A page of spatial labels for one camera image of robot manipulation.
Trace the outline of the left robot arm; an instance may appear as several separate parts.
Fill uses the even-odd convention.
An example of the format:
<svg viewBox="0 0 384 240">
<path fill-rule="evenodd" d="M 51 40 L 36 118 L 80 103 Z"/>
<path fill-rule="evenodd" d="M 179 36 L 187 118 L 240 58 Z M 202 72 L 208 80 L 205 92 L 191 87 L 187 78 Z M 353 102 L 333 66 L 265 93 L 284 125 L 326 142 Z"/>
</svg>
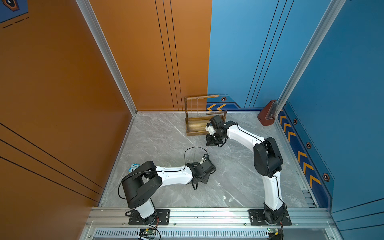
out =
<svg viewBox="0 0 384 240">
<path fill-rule="evenodd" d="M 170 185 L 192 185 L 196 190 L 199 183 L 207 184 L 210 175 L 216 170 L 207 158 L 172 168 L 156 166 L 154 162 L 147 161 L 123 177 L 119 188 L 123 188 L 125 196 L 119 197 L 127 201 L 131 209 L 128 215 L 134 216 L 134 223 L 152 225 L 160 222 L 167 225 L 165 213 L 158 214 L 152 201 L 155 192 Z"/>
</svg>

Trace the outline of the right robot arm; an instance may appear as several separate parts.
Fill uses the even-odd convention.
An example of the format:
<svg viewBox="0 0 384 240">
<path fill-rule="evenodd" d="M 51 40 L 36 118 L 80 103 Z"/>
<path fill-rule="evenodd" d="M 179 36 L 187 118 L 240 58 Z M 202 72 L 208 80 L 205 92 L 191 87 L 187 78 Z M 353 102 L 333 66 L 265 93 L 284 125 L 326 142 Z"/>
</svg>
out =
<svg viewBox="0 0 384 240">
<path fill-rule="evenodd" d="M 268 225 L 283 225 L 288 216 L 287 205 L 283 201 L 281 171 L 284 160 L 276 140 L 264 138 L 244 130 L 234 121 L 224 122 L 214 116 L 206 125 L 206 145 L 222 147 L 228 139 L 234 140 L 253 152 L 254 167 L 263 177 L 265 190 L 264 219 Z"/>
</svg>

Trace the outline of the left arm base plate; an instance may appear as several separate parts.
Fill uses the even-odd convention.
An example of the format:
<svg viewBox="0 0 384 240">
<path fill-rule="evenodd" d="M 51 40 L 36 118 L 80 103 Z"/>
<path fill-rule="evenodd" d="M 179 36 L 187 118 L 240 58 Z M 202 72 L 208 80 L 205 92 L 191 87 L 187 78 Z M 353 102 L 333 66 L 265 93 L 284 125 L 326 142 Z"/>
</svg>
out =
<svg viewBox="0 0 384 240">
<path fill-rule="evenodd" d="M 137 210 L 133 210 L 129 215 L 126 213 L 126 216 L 129 217 L 130 226 L 167 226 L 169 224 L 170 213 L 170 209 L 155 209 L 155 212 L 151 216 L 143 219 Z"/>
</svg>

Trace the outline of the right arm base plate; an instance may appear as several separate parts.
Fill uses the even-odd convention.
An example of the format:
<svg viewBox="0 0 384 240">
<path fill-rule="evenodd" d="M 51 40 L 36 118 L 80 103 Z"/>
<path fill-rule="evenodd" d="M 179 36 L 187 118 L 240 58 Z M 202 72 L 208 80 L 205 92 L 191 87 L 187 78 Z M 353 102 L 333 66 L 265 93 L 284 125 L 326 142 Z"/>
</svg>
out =
<svg viewBox="0 0 384 240">
<path fill-rule="evenodd" d="M 264 209 L 248 210 L 249 218 L 252 226 L 291 226 L 291 218 L 285 209 L 276 211 Z"/>
</svg>

